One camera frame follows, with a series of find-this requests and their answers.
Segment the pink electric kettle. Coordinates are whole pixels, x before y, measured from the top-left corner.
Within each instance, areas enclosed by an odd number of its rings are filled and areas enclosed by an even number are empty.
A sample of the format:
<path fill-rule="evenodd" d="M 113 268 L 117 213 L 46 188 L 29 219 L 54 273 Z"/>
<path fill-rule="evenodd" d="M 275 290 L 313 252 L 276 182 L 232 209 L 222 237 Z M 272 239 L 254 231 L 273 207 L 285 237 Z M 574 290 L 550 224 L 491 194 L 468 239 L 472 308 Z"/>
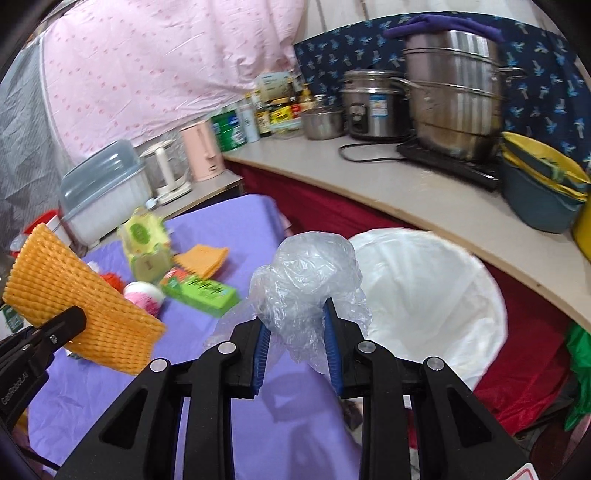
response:
<path fill-rule="evenodd" d="M 217 140 L 208 119 L 180 130 L 189 169 L 194 181 L 212 179 L 225 170 Z"/>

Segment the large orange foam net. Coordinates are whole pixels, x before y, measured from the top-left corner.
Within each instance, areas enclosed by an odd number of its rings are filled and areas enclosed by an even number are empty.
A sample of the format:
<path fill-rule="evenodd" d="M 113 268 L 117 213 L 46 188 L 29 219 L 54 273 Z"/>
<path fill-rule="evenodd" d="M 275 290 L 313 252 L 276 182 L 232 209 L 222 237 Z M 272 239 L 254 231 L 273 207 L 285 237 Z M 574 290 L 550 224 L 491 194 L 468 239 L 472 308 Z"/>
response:
<path fill-rule="evenodd" d="M 35 327 L 80 307 L 85 330 L 66 348 L 104 367 L 137 375 L 166 326 L 77 257 L 45 225 L 35 227 L 15 260 L 3 300 Z"/>

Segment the yellow labelled jar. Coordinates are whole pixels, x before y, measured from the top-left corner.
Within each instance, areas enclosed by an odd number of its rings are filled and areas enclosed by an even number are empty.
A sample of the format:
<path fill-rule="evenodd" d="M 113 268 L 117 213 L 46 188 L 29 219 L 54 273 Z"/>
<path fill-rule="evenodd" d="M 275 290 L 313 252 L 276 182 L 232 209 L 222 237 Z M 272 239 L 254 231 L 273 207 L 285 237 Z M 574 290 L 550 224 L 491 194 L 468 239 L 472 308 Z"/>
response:
<path fill-rule="evenodd" d="M 290 99 L 287 97 L 280 97 L 270 101 L 269 108 L 271 125 L 276 125 L 281 122 L 294 119 L 293 110 L 291 110 Z"/>

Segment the yellow electric pot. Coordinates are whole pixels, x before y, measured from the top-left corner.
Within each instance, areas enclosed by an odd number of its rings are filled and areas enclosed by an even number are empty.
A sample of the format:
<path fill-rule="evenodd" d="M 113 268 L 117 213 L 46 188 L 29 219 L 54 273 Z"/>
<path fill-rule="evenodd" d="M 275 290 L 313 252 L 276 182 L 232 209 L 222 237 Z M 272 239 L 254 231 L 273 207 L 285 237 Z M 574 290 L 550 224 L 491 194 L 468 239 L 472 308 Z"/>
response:
<path fill-rule="evenodd" d="M 582 208 L 572 227 L 572 237 L 584 255 L 584 257 L 591 261 L 591 201 L 588 200 L 586 205 Z"/>

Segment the black induction cooktop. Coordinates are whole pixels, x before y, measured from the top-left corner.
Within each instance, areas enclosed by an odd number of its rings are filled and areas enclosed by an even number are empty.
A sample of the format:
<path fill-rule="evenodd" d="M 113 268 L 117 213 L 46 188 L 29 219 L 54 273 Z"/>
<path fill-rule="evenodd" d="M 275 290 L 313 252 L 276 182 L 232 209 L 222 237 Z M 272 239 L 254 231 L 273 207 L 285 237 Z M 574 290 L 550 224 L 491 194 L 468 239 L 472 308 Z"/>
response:
<path fill-rule="evenodd" d="M 499 162 L 493 158 L 462 160 L 428 149 L 418 140 L 399 144 L 397 152 L 410 162 L 435 169 L 490 192 L 500 186 Z"/>

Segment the green plastic bag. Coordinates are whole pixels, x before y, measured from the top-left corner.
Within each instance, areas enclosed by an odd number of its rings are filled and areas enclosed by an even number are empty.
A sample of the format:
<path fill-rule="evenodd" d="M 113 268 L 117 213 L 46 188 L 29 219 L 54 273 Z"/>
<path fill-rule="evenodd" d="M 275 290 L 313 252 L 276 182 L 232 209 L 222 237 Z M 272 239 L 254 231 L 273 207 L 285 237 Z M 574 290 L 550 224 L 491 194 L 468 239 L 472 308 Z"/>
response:
<path fill-rule="evenodd" d="M 579 324 L 573 323 L 566 334 L 566 346 L 571 356 L 570 368 L 579 385 L 577 400 L 565 423 L 565 429 L 570 431 L 590 413 L 590 333 Z"/>

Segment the white lined trash bin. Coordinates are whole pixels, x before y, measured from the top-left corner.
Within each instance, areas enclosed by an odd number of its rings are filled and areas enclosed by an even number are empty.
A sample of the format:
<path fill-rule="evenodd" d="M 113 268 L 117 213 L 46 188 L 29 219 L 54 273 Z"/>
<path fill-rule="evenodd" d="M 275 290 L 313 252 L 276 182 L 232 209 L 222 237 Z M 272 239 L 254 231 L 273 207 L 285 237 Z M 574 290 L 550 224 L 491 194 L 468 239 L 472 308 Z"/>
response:
<path fill-rule="evenodd" d="M 440 357 L 475 388 L 508 337 L 505 301 L 483 262 L 427 231 L 374 229 L 349 241 L 373 314 L 369 339 L 401 359 Z"/>

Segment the white box on shelf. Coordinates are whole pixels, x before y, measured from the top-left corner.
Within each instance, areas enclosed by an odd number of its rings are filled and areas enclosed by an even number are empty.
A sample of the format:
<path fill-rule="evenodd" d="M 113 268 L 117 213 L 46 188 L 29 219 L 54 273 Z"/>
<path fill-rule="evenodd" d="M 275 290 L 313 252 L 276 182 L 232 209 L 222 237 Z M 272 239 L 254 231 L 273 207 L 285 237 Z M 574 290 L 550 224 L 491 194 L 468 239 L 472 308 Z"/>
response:
<path fill-rule="evenodd" d="M 260 99 L 267 103 L 278 98 L 290 97 L 290 81 L 291 76 L 287 71 L 260 74 L 256 79 Z"/>

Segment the dark sauce bottle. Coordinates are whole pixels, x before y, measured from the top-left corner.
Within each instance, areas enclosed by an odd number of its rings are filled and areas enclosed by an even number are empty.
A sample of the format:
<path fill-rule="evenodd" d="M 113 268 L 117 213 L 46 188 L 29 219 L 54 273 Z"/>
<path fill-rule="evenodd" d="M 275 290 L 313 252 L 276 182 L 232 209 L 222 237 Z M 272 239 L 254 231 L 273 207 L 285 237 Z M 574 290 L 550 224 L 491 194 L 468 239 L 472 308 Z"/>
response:
<path fill-rule="evenodd" d="M 256 127 L 260 137 L 269 137 L 273 134 L 270 128 L 270 112 L 264 106 L 256 107 Z"/>

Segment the small orange foam net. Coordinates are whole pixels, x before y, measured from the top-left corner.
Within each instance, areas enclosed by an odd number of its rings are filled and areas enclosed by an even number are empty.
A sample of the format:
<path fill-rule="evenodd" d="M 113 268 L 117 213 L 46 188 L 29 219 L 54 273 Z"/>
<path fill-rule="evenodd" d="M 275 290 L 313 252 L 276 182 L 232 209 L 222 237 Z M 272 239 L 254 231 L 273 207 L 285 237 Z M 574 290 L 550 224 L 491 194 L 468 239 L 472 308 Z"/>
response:
<path fill-rule="evenodd" d="M 195 245 L 184 253 L 174 255 L 173 261 L 183 270 L 200 279 L 208 280 L 221 269 L 228 254 L 228 248 Z"/>

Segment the purple cloth on pot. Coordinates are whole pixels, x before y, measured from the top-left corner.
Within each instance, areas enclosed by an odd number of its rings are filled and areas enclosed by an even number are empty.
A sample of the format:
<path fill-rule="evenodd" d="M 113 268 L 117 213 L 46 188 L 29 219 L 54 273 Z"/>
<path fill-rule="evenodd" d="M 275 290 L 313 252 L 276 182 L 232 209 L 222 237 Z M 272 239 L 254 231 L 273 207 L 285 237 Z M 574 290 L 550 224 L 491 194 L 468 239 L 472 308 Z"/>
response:
<path fill-rule="evenodd" d="M 496 43 L 505 41 L 501 30 L 498 28 L 483 25 L 472 19 L 438 14 L 420 14 L 404 24 L 385 29 L 383 36 L 386 39 L 397 39 L 452 30 L 478 35 Z"/>

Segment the blue patterned cloth backdrop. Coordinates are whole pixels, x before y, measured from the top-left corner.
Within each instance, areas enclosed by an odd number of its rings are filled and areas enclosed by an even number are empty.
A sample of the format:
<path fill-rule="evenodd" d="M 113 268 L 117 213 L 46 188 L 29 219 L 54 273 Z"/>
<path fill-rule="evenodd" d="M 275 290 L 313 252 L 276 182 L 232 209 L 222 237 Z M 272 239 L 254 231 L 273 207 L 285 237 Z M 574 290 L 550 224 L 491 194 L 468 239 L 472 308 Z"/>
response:
<path fill-rule="evenodd" d="M 590 165 L 590 89 L 576 65 L 574 49 L 563 37 L 505 17 L 446 13 L 499 29 L 505 42 L 501 64 L 528 73 L 505 94 L 502 129 L 541 141 L 586 168 Z M 412 23 L 417 13 L 349 24 L 294 44 L 305 83 L 329 103 L 339 101 L 342 75 L 376 68 L 407 71 L 404 41 L 388 40 L 384 31 Z"/>

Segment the clear plastic bag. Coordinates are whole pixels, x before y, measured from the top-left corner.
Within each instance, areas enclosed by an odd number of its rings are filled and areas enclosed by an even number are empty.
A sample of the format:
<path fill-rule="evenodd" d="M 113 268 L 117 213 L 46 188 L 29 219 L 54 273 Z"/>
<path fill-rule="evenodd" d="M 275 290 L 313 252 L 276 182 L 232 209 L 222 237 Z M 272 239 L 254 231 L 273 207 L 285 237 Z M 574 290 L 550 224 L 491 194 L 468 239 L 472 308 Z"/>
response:
<path fill-rule="evenodd" d="M 362 281 L 355 249 L 345 237 L 318 231 L 290 236 L 270 264 L 253 272 L 249 294 L 217 321 L 204 347 L 228 341 L 235 326 L 257 318 L 271 332 L 271 364 L 287 352 L 327 375 L 322 308 L 332 299 L 339 317 L 367 334 L 373 315 Z"/>

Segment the white glass kettle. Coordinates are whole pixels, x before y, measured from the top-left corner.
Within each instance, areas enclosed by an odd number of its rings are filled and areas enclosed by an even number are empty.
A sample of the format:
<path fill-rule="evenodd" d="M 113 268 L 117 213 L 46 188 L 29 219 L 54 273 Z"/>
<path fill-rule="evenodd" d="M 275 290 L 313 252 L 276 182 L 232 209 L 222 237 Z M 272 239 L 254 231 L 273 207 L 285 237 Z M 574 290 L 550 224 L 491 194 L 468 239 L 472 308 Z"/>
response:
<path fill-rule="evenodd" d="M 162 140 L 140 155 L 158 205 L 167 205 L 188 194 L 192 187 L 186 163 L 175 155 L 175 141 Z"/>

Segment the white slim bottle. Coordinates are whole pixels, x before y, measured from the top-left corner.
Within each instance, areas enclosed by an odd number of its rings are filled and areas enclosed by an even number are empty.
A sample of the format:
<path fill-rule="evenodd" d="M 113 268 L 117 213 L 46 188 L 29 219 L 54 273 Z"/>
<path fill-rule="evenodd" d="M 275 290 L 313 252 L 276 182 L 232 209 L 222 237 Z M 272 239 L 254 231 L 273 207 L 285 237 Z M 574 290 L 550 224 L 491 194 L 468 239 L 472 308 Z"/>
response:
<path fill-rule="evenodd" d="M 242 128 L 245 132 L 246 141 L 249 143 L 256 143 L 260 140 L 259 129 L 256 125 L 256 114 L 252 105 L 242 102 L 238 105 L 240 118 L 242 119 Z"/>

